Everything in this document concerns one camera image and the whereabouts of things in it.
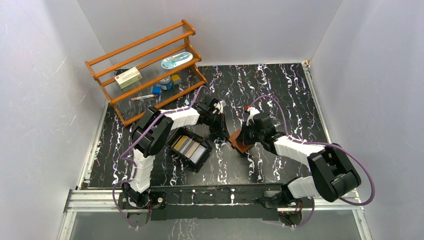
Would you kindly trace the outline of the yellow grey small block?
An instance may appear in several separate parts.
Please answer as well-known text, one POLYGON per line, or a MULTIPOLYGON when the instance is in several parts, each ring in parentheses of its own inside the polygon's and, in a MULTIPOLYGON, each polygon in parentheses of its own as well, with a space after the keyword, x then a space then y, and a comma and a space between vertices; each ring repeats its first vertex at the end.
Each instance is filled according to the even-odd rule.
POLYGON ((173 82, 174 85, 179 85, 182 82, 181 77, 178 74, 174 74, 171 76, 171 80, 173 82))

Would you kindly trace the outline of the blue white small jar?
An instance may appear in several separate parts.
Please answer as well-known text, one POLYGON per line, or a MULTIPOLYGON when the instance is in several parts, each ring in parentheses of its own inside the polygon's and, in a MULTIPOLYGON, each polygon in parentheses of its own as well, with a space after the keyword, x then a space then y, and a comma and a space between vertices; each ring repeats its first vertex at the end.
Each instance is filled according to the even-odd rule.
POLYGON ((162 78, 159 81, 159 86, 162 90, 168 91, 168 90, 171 90, 173 88, 174 84, 173 84, 171 77, 167 76, 165 78, 162 78))

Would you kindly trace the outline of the black card storage box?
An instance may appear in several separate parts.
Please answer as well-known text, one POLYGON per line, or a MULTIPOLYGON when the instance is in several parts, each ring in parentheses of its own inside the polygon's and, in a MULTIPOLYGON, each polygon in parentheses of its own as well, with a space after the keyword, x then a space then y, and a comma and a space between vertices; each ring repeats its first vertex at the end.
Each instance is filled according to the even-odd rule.
POLYGON ((200 171, 212 151, 212 146, 207 140, 186 127, 178 128, 166 146, 196 173, 200 171))

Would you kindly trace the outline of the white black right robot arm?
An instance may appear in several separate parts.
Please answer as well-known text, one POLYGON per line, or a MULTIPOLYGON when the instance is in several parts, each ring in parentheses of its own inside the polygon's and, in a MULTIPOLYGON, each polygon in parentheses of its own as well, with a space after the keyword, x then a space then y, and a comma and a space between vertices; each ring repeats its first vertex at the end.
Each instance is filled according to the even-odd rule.
POLYGON ((286 206, 295 207, 306 197, 334 202, 361 185, 361 177, 339 145, 303 142, 276 130, 267 113, 254 107, 247 112, 247 121, 229 138, 234 148, 244 153, 260 143, 266 151, 295 160, 310 170, 310 176, 282 185, 280 196, 286 206))

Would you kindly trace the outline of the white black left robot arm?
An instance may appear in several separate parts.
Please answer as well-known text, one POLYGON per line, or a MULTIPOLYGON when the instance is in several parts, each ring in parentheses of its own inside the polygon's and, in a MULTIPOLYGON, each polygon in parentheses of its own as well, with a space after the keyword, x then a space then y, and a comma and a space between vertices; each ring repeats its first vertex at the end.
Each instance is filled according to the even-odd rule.
POLYGON ((131 148, 135 163, 129 186, 134 191, 129 200, 135 207, 144 208, 149 203, 150 198, 146 191, 150 188, 153 162, 172 130, 206 125, 211 134, 225 139, 230 137, 225 106, 224 101, 207 95, 203 100, 186 107, 162 110, 151 106, 147 109, 132 133, 131 148))

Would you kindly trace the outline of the white green carton box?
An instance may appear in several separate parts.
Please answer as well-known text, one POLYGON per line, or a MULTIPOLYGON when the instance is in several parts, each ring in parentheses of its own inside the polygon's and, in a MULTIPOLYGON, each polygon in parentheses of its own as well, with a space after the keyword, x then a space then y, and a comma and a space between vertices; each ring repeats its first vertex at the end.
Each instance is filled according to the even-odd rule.
POLYGON ((114 80, 121 89, 129 87, 141 79, 141 73, 136 67, 119 68, 114 73, 114 80))

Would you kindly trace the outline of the stack of cards in box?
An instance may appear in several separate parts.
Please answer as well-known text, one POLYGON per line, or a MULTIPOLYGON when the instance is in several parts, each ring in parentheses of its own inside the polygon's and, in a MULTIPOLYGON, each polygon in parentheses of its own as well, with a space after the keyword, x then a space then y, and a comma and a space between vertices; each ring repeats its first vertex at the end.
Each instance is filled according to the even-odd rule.
POLYGON ((189 163, 198 164, 203 153, 207 150, 205 145, 187 135, 181 135, 171 142, 172 149, 185 157, 189 163))

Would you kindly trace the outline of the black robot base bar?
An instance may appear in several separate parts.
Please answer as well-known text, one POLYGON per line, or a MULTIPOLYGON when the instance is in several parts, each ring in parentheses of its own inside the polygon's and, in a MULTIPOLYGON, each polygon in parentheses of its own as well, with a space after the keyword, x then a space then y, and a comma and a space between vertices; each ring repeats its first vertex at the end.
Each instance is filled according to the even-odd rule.
POLYGON ((135 219, 261 219, 297 225, 302 221, 300 199, 286 203, 281 198, 281 183, 154 186, 136 193, 123 185, 117 204, 135 219))

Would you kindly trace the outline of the blue oval blister pack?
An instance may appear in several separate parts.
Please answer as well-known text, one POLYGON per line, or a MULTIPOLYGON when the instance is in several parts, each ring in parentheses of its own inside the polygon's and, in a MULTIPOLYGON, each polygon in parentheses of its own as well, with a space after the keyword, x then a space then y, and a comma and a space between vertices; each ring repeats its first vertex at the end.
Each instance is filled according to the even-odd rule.
POLYGON ((171 70, 179 67, 193 59, 193 54, 185 51, 163 59, 160 66, 165 70, 171 70))

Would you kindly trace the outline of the orange wooden shelf rack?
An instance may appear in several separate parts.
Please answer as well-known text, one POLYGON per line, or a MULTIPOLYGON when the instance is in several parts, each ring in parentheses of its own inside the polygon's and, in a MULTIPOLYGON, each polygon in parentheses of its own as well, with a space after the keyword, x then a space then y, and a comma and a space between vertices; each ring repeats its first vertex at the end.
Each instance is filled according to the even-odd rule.
POLYGON ((202 60, 201 55, 190 42, 190 37, 195 33, 195 28, 186 19, 182 19, 158 32, 85 62, 92 78, 99 84, 124 126, 136 122, 150 105, 161 108, 207 83, 196 65, 202 60), (164 59, 184 52, 191 53, 192 59, 172 69, 161 66, 164 59), (141 78, 130 86, 121 88, 114 74, 117 70, 133 67, 139 70, 141 78), (151 94, 154 85, 158 86, 161 79, 173 75, 181 78, 181 83, 176 88, 164 90, 161 96, 153 97, 146 103, 131 100, 140 95, 151 94))

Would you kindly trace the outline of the white red marker pen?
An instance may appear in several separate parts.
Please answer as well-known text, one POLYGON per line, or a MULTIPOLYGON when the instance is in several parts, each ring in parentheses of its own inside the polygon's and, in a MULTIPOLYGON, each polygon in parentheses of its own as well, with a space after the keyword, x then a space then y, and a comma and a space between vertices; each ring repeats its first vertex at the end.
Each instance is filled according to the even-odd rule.
POLYGON ((141 95, 141 96, 137 96, 137 97, 132 97, 130 100, 131 101, 140 101, 140 100, 154 98, 155 96, 156 96, 155 94, 141 95))

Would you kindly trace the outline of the orange leather card holder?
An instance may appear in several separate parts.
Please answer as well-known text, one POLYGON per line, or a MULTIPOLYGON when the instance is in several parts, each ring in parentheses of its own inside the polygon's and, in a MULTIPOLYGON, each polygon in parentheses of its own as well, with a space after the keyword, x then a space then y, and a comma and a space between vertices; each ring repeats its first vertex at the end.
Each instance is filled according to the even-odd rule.
POLYGON ((253 145, 244 145, 242 142, 237 141, 237 137, 241 134, 241 129, 237 129, 234 133, 232 133, 229 137, 230 144, 233 148, 237 149, 240 153, 244 154, 248 152, 253 145))

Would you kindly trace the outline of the blue small cube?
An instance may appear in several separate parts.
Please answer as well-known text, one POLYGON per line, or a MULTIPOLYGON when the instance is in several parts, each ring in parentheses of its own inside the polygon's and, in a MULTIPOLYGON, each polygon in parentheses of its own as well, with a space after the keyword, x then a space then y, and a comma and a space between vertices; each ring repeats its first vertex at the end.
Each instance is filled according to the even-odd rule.
POLYGON ((162 88, 160 86, 153 86, 151 92, 153 95, 159 96, 162 93, 162 88))

